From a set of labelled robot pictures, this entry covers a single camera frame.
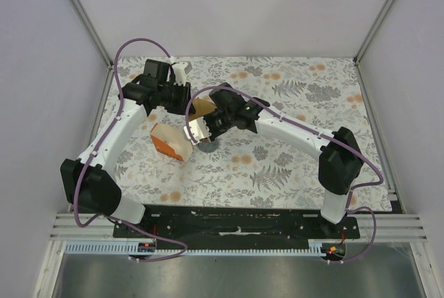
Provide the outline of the brown paper coffee filter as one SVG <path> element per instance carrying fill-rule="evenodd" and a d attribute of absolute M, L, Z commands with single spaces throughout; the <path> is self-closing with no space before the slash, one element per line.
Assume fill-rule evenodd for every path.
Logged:
<path fill-rule="evenodd" d="M 193 121 L 216 110 L 216 105 L 211 101 L 195 98 L 191 104 L 189 120 Z"/>

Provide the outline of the orange coffee filter box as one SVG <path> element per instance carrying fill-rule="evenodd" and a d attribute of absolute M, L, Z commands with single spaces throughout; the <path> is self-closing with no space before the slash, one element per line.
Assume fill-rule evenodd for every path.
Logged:
<path fill-rule="evenodd" d="M 150 131 L 150 136 L 159 153 L 185 163 L 191 157 L 193 147 L 182 130 L 171 125 L 156 123 Z"/>

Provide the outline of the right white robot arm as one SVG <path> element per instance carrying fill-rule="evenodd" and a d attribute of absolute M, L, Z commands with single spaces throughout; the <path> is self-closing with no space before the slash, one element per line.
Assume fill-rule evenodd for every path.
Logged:
<path fill-rule="evenodd" d="M 329 131 L 291 122 L 265 100 L 244 99 L 228 83 L 213 89 L 210 98 L 216 105 L 204 116 L 210 140 L 237 128 L 285 142 L 318 161 L 318 180 L 325 193 L 317 227 L 326 238 L 339 234 L 351 185 L 364 164 L 354 134 L 344 127 Z"/>

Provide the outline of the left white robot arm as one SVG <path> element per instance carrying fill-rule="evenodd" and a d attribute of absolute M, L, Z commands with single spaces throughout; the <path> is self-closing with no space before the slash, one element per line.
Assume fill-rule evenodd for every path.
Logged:
<path fill-rule="evenodd" d="M 122 87 L 117 112 L 77 159 L 66 159 L 60 167 L 67 201 L 75 211 L 129 222 L 129 230 L 140 238 L 152 232 L 153 221 L 144 215 L 145 206 L 123 195 L 114 169 L 129 138 L 152 110 L 162 107 L 181 116 L 194 112 L 189 104 L 190 71 L 190 62 L 147 59 L 143 73 Z"/>

